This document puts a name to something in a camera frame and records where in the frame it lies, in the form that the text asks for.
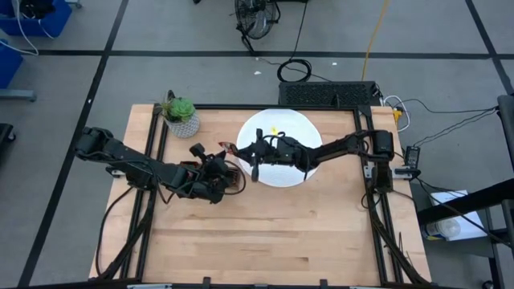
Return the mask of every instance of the wooden tabletop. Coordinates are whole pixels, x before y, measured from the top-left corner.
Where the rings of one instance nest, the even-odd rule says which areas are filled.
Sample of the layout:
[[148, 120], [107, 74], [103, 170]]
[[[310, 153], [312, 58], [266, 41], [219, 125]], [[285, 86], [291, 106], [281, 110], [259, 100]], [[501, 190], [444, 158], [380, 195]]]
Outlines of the wooden tabletop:
[[[124, 136], [127, 146], [145, 151], [152, 109], [146, 104], [133, 106]], [[391, 109], [372, 108], [372, 112], [375, 128], [394, 132], [394, 146], [400, 152]], [[235, 142], [239, 129], [257, 111], [198, 113], [201, 127], [195, 136], [183, 140], [168, 134], [164, 162], [197, 161], [189, 147], [198, 142], [206, 153], [219, 152], [218, 142]], [[301, 113], [316, 126], [323, 143], [355, 131], [351, 112]], [[162, 120], [158, 123], [153, 157]], [[392, 164], [401, 165], [402, 160], [395, 157]], [[318, 285], [320, 279], [330, 285], [380, 284], [369, 214], [360, 203], [365, 189], [359, 157], [327, 161], [305, 183], [291, 188], [272, 188], [247, 179], [243, 193], [225, 196], [217, 205], [185, 198], [165, 205], [158, 198], [143, 281], [201, 283], [209, 276], [212, 283], [232, 284]], [[108, 204], [127, 188], [124, 178], [115, 179]], [[410, 195], [407, 181], [394, 181], [394, 188]], [[106, 221], [102, 270], [126, 241], [134, 197], [132, 193], [120, 201]], [[402, 232], [403, 250], [421, 276], [430, 280], [412, 201], [391, 193], [389, 202], [397, 241]], [[129, 276], [134, 275], [138, 251], [136, 245]], [[386, 249], [384, 256], [389, 279], [394, 280]], [[93, 269], [91, 276], [96, 276]]]

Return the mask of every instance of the concrete floor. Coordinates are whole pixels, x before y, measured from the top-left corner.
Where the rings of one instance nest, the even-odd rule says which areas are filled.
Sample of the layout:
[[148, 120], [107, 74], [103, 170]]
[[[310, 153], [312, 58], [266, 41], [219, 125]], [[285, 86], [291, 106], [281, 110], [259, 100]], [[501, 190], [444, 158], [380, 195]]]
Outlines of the concrete floor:
[[[84, 107], [87, 111], [91, 106], [87, 125], [108, 128], [122, 138], [131, 105], [158, 101], [168, 89], [200, 104], [278, 100], [276, 67], [233, 53], [245, 50], [235, 16], [230, 15], [233, 0], [203, 0], [197, 6], [191, 0], [82, 2], [84, 8], [74, 9], [59, 38], [34, 39], [42, 56], [25, 57], [10, 85], [34, 89], [38, 100], [0, 102], [0, 122], [13, 124], [18, 133], [0, 167], [0, 287], [18, 285], [47, 204], [52, 193], [56, 196], [56, 180]], [[484, 42], [469, 3], [391, 0], [373, 45], [373, 52], [385, 53], [369, 61], [366, 79], [377, 81], [385, 95], [420, 99], [433, 109], [495, 105], [498, 95], [512, 89], [502, 82], [501, 68], [514, 77], [514, 2], [473, 0], [495, 51], [487, 48], [487, 37]], [[366, 50], [381, 4], [310, 0], [298, 51], [340, 52], [308, 58], [314, 73], [334, 81], [360, 79], [363, 59], [354, 52]], [[271, 51], [267, 58], [275, 62], [287, 59], [273, 57], [280, 55], [277, 51], [294, 47], [303, 5], [283, 3], [280, 8], [280, 24], [253, 42], [259, 51]], [[117, 27], [117, 14], [121, 22], [116, 34], [112, 27]], [[116, 37], [114, 42], [108, 41], [109, 35]], [[0, 38], [27, 47], [23, 39], [1, 31]], [[150, 52], [154, 56], [145, 56]], [[492, 52], [498, 55], [491, 58]], [[404, 146], [468, 116], [434, 115], [416, 103], [407, 108], [412, 124], [401, 134]], [[424, 180], [469, 191], [513, 175], [497, 116], [423, 145], [420, 165]], [[73, 161], [32, 278], [25, 282], [76, 282], [88, 277], [110, 185], [102, 165]], [[497, 211], [493, 214], [500, 218]], [[491, 278], [484, 257], [429, 242], [426, 252], [433, 280], [441, 285], [479, 288]], [[512, 275], [505, 278], [514, 287]]]

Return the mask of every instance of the blue bin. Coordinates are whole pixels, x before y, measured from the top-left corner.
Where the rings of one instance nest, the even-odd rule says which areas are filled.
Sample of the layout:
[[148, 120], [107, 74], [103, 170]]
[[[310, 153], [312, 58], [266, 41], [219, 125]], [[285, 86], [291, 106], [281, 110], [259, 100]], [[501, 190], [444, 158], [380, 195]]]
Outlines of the blue bin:
[[0, 43], [0, 89], [7, 88], [19, 66], [22, 65], [22, 61], [23, 58], [19, 52]]
[[[41, 23], [39, 23], [39, 19], [21, 19], [23, 32], [25, 32], [26, 36], [48, 37], [44, 32], [46, 31], [51, 37], [57, 37], [63, 31], [64, 25], [66, 25], [67, 20], [70, 18], [71, 8], [65, 0], [48, 1], [52, 1], [55, 12], [41, 19]], [[0, 29], [8, 35], [21, 36], [22, 32], [19, 30], [18, 20], [15, 17], [16, 12], [11, 5], [11, 0], [0, 0], [0, 14], [12, 17], [0, 18]]]

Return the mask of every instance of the succulent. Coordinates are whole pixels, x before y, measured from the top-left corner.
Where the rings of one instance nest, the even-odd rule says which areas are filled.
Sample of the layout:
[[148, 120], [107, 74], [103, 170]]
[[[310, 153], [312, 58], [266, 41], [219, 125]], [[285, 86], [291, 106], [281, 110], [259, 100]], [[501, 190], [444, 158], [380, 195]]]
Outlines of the succulent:
[[195, 112], [193, 102], [181, 97], [162, 102], [161, 108], [162, 115], [171, 122], [187, 122]]

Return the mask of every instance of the white cable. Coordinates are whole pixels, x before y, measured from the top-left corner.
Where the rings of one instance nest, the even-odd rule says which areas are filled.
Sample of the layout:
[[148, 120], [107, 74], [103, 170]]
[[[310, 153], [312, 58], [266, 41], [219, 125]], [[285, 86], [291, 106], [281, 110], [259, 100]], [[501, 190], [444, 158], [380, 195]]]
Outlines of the white cable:
[[400, 104], [403, 106], [403, 111], [405, 112], [405, 115], [407, 116], [407, 125], [406, 125], [406, 126], [404, 126], [403, 128], [400, 128], [400, 129], [398, 130], [398, 132], [403, 132], [403, 131], [404, 131], [404, 130], [406, 130], [406, 129], [409, 127], [409, 125], [410, 125], [410, 116], [409, 116], [409, 112], [407, 111], [407, 108], [406, 108], [406, 107], [405, 107], [405, 105], [403, 104], [403, 101], [402, 101], [402, 100], [400, 100], [400, 98], [399, 98], [399, 97], [397, 97], [397, 96], [387, 96], [387, 97], [383, 100], [383, 101], [384, 101], [384, 104], [385, 104], [385, 103], [386, 103], [386, 101], [387, 101], [388, 99], [390, 99], [390, 98], [394, 98], [394, 99], [396, 99], [397, 101], [399, 101], [399, 102], [400, 102]]
[[[21, 3], [19, 2], [19, 0], [16, 0], [16, 4], [18, 5], [18, 9], [16, 10], [16, 19], [18, 20], [18, 27], [19, 27], [19, 30], [22, 32], [22, 35], [23, 35], [23, 38], [27, 41], [27, 43], [29, 43], [29, 45], [32, 46], [32, 48], [34, 49], [35, 52], [32, 52], [32, 51], [24, 51], [24, 50], [21, 50], [21, 49], [18, 49], [16, 47], [12, 47], [11, 45], [7, 44], [7, 43], [4, 43], [3, 41], [0, 41], [0, 43], [2, 45], [4, 45], [5, 47], [9, 47], [10, 49], [14, 50], [14, 51], [17, 51], [17, 52], [20, 52], [20, 53], [25, 53], [25, 54], [28, 54], [28, 55], [34, 55], [34, 56], [39, 56], [39, 50], [38, 48], [32, 44], [32, 42], [27, 38], [27, 36], [25, 35], [25, 31], [23, 31], [23, 28], [22, 28], [22, 21], [20, 20], [20, 14], [21, 14]], [[43, 32], [51, 39], [53, 39], [53, 37], [48, 34], [48, 32], [43, 28], [43, 25], [41, 25], [41, 19], [38, 21], [39, 25], [41, 26], [41, 29], [43, 30]]]

